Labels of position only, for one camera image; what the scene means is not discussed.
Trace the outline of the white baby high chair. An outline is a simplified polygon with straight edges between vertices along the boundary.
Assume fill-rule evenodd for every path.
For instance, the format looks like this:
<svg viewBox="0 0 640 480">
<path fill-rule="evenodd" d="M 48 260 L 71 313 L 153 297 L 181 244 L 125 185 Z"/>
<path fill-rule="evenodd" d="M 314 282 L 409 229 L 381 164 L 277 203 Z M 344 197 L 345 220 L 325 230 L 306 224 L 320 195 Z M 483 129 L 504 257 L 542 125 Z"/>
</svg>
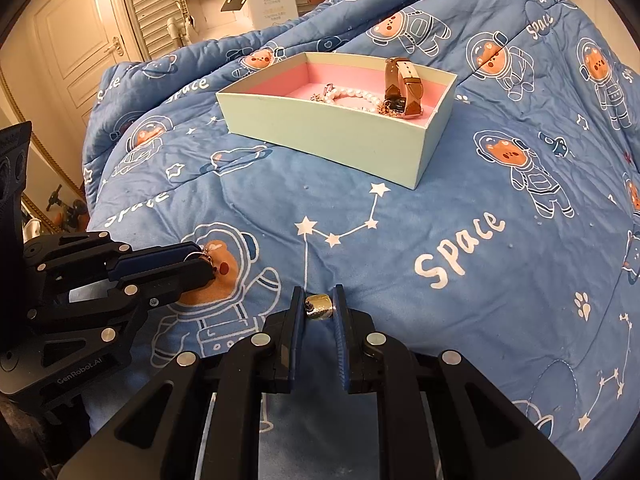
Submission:
<svg viewBox="0 0 640 480">
<path fill-rule="evenodd" d="M 238 36 L 254 28 L 246 0 L 172 0 L 178 18 L 168 18 L 167 31 L 177 48 L 207 39 Z"/>
</svg>

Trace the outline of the kids ride-on scooter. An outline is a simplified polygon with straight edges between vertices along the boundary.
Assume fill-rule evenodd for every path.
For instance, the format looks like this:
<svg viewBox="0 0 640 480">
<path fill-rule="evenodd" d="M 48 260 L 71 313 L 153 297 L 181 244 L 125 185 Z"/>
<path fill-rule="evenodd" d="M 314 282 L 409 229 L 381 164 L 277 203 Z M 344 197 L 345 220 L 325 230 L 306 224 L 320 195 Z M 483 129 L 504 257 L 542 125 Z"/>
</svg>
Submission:
<svg viewBox="0 0 640 480">
<path fill-rule="evenodd" d="M 80 198 L 68 204 L 62 200 L 60 193 L 62 185 L 50 194 L 46 211 L 50 214 L 53 225 L 63 232 L 85 232 L 89 223 L 89 213 L 86 203 Z"/>
</svg>

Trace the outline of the rose gold wrist watch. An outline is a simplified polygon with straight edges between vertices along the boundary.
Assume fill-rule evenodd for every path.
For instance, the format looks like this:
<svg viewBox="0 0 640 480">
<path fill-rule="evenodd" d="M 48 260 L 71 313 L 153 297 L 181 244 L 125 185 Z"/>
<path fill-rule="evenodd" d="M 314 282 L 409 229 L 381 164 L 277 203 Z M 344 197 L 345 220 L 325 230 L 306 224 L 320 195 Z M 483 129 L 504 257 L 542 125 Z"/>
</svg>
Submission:
<svg viewBox="0 0 640 480">
<path fill-rule="evenodd" d="M 416 66 L 408 58 L 388 58 L 385 62 L 384 115 L 416 118 L 423 113 L 423 84 Z"/>
</svg>

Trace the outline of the white panel door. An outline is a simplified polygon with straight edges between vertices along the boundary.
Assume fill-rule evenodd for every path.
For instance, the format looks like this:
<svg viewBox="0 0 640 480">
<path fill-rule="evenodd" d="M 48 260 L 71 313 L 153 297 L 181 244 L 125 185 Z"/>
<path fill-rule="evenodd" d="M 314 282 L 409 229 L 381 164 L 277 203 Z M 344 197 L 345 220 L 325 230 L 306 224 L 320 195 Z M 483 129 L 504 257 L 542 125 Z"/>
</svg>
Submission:
<svg viewBox="0 0 640 480">
<path fill-rule="evenodd" d="M 125 0 L 30 0 L 1 48 L 1 110 L 29 120 L 40 154 L 75 187 L 103 73 L 141 52 Z"/>
</svg>

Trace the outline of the blue space bear quilt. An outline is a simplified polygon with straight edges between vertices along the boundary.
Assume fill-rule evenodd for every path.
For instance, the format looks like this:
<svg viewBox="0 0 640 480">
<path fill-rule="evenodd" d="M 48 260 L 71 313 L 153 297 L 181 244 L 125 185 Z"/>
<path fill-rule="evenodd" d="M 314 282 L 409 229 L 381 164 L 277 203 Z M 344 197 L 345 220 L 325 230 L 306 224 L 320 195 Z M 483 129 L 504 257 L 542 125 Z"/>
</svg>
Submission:
<svg viewBox="0 0 640 480">
<path fill-rule="evenodd" d="M 302 53 L 457 77 L 413 190 L 232 133 L 229 84 Z M 296 286 L 422 353 L 466 356 L 596 478 L 639 413 L 639 74 L 570 0 L 326 0 L 259 32 L 102 76 L 84 154 L 90 229 L 198 244 L 220 270 L 149 315 L 84 395 L 98 431 L 178 353 L 216 356 Z"/>
</svg>

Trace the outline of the mint box pink interior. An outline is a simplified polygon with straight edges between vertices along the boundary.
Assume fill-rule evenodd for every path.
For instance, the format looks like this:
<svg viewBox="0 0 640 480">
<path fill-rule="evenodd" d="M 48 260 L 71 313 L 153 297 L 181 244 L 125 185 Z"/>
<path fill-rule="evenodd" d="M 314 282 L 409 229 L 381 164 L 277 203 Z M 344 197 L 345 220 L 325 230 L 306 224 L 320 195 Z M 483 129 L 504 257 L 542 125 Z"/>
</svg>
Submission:
<svg viewBox="0 0 640 480">
<path fill-rule="evenodd" d="M 231 132 L 416 188 L 454 104 L 453 73 L 414 64 L 423 113 L 384 115 L 386 58 L 299 53 L 217 94 Z"/>
</svg>

